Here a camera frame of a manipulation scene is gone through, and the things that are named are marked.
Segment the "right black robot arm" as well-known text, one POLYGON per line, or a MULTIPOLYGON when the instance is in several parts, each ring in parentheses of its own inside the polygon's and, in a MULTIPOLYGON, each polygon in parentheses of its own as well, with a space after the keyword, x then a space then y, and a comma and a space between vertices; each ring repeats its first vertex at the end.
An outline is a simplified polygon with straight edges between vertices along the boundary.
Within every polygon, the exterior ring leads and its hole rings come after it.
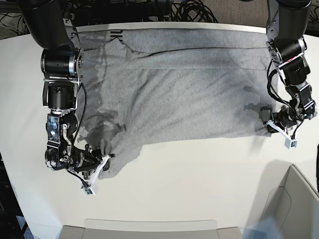
POLYGON ((83 49, 77 29, 64 17, 58 0, 19 0, 17 4, 31 36, 43 49, 42 104, 50 109, 45 163, 52 170, 66 170, 80 180, 85 194, 94 194, 95 180, 114 155, 103 155, 88 144, 84 149, 74 145, 83 122, 75 115, 78 93, 86 90, 80 81, 83 49))

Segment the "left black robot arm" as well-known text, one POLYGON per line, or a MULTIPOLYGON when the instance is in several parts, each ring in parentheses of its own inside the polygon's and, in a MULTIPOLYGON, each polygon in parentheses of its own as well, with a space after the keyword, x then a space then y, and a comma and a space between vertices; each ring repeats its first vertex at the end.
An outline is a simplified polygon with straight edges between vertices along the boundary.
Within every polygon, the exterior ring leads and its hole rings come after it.
POLYGON ((297 130, 304 120, 317 115, 312 87, 307 82, 310 68, 305 58, 307 28, 311 1, 269 0, 266 25, 267 48, 271 61, 267 70, 267 91, 282 104, 265 123, 269 133, 297 130))

